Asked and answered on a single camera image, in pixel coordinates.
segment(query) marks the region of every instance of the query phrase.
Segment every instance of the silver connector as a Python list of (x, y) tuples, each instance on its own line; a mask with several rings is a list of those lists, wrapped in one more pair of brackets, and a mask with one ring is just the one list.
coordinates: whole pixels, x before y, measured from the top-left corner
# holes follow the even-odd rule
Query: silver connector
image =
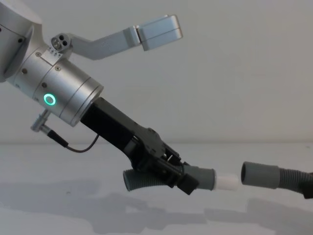
[(41, 131), (41, 128), (45, 125), (45, 123), (48, 121), (48, 117), (51, 114), (49, 110), (44, 110), (42, 114), (39, 115), (37, 120), (34, 122), (34, 124), (30, 127), (30, 129), (34, 132)]
[(51, 131), (51, 128), (46, 126), (46, 125), (42, 125), (40, 130), (45, 133), (46, 135), (48, 135), (48, 133)]

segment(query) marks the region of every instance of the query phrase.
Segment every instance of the green led ring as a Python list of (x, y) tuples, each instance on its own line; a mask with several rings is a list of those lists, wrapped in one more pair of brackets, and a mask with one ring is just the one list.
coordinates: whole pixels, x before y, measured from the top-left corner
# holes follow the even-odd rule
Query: green led ring
[(50, 106), (55, 105), (55, 103), (57, 102), (57, 101), (56, 101), (56, 98), (55, 98), (54, 95), (52, 95), (52, 94), (45, 94), (45, 95), (44, 95), (44, 101), (45, 101), (45, 103), (46, 103), (47, 105), (50, 105)]

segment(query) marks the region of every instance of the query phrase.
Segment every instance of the gray hose cuff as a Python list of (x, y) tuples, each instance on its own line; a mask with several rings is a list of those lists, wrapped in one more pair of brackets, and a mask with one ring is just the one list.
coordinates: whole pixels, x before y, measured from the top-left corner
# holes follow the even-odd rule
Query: gray hose cuff
[(215, 170), (186, 165), (185, 173), (199, 181), (197, 188), (213, 190), (215, 186)]
[(276, 189), (280, 184), (278, 166), (245, 162), (241, 170), (243, 185)]

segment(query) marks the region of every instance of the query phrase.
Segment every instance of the white hose connector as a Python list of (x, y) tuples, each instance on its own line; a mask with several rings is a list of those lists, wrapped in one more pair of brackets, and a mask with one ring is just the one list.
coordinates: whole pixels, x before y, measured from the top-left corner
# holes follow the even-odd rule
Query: white hose connector
[(214, 190), (236, 191), (239, 187), (239, 178), (234, 174), (220, 174), (215, 172)]

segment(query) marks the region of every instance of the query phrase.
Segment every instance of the white wall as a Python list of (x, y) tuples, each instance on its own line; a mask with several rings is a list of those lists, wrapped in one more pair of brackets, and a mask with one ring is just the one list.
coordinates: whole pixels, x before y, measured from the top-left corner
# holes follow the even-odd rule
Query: white wall
[[(311, 0), (23, 0), (59, 32), (94, 40), (177, 14), (183, 40), (103, 61), (72, 62), (100, 81), (104, 98), (166, 141), (313, 141)], [(49, 142), (30, 125), (42, 110), (0, 86), (0, 142)], [(70, 142), (94, 133), (49, 125)]]

